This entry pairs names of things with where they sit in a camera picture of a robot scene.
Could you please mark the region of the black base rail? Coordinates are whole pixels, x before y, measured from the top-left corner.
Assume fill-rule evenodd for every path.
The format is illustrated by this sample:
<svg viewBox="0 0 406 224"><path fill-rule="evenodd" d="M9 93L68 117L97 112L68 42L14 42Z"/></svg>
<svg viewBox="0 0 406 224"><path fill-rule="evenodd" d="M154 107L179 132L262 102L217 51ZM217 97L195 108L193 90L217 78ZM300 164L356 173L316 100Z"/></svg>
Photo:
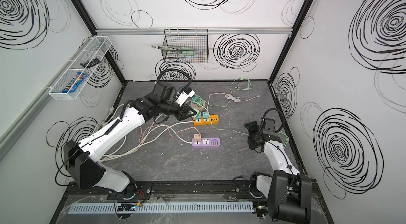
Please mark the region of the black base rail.
<svg viewBox="0 0 406 224"><path fill-rule="evenodd" d="M139 192L132 201L149 200L151 197L173 195L203 195L219 194L227 198L258 199L258 196L249 189L250 182L247 180L207 180L207 181L138 181ZM65 190L62 199L69 196L106 196L108 200L123 201L123 198L109 189L93 187L81 190L77 184L71 182Z"/></svg>

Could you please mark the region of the pink plug adapter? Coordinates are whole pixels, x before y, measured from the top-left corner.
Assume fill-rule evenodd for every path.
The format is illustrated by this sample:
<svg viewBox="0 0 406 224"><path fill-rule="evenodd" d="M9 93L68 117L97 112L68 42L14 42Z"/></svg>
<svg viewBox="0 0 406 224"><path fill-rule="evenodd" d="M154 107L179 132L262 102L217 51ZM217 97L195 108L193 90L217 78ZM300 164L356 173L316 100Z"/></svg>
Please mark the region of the pink plug adapter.
<svg viewBox="0 0 406 224"><path fill-rule="evenodd" d="M201 134L195 134L193 137L194 142L201 142L202 141L202 135Z"/></svg>

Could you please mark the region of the teal plug adapter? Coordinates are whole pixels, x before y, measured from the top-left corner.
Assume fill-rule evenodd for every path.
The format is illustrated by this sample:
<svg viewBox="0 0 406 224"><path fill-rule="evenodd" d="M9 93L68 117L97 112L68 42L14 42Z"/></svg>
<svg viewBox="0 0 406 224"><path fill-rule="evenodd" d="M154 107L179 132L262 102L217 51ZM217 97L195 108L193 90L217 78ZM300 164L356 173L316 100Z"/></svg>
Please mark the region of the teal plug adapter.
<svg viewBox="0 0 406 224"><path fill-rule="evenodd" d="M199 97L198 95L194 95L194 96L192 97L192 101L193 101L193 102L199 102L199 100L200 100L200 97Z"/></svg>
<svg viewBox="0 0 406 224"><path fill-rule="evenodd" d="M199 112L199 113L195 116L195 120L197 120L197 121L202 121L202 119L203 119L203 113L202 113L202 112Z"/></svg>
<svg viewBox="0 0 406 224"><path fill-rule="evenodd" d="M203 120L205 120L205 121L210 120L209 112L203 112Z"/></svg>

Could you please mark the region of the orange power strip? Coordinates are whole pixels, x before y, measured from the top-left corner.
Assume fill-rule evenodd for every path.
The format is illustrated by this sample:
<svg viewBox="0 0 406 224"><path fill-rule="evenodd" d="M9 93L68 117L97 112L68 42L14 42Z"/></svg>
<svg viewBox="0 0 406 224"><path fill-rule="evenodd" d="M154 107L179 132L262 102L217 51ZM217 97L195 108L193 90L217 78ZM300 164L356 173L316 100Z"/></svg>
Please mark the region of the orange power strip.
<svg viewBox="0 0 406 224"><path fill-rule="evenodd" d="M193 122L195 126L215 125L219 123L218 115L210 115L210 118L196 118Z"/></svg>

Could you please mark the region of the green plug adapter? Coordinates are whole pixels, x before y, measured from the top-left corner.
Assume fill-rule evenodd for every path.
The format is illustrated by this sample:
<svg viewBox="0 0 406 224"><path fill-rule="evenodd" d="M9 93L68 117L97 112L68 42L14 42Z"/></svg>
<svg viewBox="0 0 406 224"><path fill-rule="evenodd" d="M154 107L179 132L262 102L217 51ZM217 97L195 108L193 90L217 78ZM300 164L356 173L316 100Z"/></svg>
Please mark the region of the green plug adapter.
<svg viewBox="0 0 406 224"><path fill-rule="evenodd" d="M203 100L203 99L201 99L201 98L198 98L198 100L197 100L197 104L199 105L199 106L205 106L205 101Z"/></svg>

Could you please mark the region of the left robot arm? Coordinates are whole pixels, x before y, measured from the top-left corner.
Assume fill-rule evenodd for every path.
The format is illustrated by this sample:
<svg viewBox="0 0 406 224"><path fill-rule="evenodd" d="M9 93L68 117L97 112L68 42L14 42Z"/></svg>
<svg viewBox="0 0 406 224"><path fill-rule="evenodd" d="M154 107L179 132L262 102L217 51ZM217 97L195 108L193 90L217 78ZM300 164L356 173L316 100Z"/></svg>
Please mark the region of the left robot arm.
<svg viewBox="0 0 406 224"><path fill-rule="evenodd" d="M116 192L125 200L138 192L135 180L124 171L109 168L100 162L105 153L129 132L159 115L172 115L178 121L196 112L186 104L195 95L189 84L175 90L167 82L156 81L151 93L128 100L113 121L79 142L70 140L63 147L63 164L81 190L100 187Z"/></svg>

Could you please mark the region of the round pink power strip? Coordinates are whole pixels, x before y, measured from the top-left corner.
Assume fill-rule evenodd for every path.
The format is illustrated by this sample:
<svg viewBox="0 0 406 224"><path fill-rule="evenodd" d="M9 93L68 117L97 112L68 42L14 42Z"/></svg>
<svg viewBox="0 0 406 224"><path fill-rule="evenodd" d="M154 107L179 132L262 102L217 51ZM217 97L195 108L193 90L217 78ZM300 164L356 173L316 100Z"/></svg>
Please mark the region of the round pink power strip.
<svg viewBox="0 0 406 224"><path fill-rule="evenodd" d="M193 108L196 111L205 112L206 111L206 102L205 101L193 102L191 100L190 101L190 107Z"/></svg>

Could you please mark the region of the purple power strip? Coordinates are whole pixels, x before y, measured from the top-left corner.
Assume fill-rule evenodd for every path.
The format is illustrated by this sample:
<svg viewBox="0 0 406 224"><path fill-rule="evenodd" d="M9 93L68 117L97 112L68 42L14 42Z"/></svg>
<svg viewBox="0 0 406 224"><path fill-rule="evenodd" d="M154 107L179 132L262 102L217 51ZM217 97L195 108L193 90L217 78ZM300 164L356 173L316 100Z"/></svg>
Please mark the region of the purple power strip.
<svg viewBox="0 0 406 224"><path fill-rule="evenodd" d="M221 142L219 137L205 137L201 141L196 142L193 140L192 147L196 149L215 149L221 147Z"/></svg>

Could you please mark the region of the blue candy packet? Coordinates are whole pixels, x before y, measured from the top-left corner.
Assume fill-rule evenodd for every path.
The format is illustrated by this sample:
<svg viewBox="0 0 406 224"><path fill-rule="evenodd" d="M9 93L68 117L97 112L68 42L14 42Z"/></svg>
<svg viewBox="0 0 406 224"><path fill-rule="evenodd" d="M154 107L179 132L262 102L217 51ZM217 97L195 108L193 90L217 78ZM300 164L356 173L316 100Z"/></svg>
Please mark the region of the blue candy packet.
<svg viewBox="0 0 406 224"><path fill-rule="evenodd" d="M62 93L75 93L78 87L87 79L87 75L83 72L77 72L73 79L63 89Z"/></svg>

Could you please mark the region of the metal tongs in basket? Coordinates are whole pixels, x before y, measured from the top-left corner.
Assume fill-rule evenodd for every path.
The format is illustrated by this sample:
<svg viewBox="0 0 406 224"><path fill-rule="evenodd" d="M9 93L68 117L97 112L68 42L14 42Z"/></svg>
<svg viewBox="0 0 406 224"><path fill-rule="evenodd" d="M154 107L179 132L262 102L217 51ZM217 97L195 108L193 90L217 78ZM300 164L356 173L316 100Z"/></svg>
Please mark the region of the metal tongs in basket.
<svg viewBox="0 0 406 224"><path fill-rule="evenodd" d="M195 53L196 53L195 50L193 50L192 48L189 48L189 47L179 47L179 48L177 48L177 47L164 46L164 45L162 45L162 46L152 45L151 48L159 49L161 51L166 51L166 52L175 52L175 53L178 53L180 55L187 56L187 57L194 56Z"/></svg>

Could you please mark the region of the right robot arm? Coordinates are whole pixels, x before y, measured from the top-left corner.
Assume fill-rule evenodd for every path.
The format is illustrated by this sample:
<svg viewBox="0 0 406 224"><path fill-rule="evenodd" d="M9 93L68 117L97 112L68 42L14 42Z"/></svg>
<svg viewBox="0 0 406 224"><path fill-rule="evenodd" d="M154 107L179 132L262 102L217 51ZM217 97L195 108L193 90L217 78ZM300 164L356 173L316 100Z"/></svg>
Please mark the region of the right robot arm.
<svg viewBox="0 0 406 224"><path fill-rule="evenodd" d="M265 196L267 212L273 221L308 224L311 221L311 179L293 166L274 124L275 121L268 118L261 124L256 121L244 124L249 148L260 148L273 171L272 175L257 172L251 176L252 194Z"/></svg>

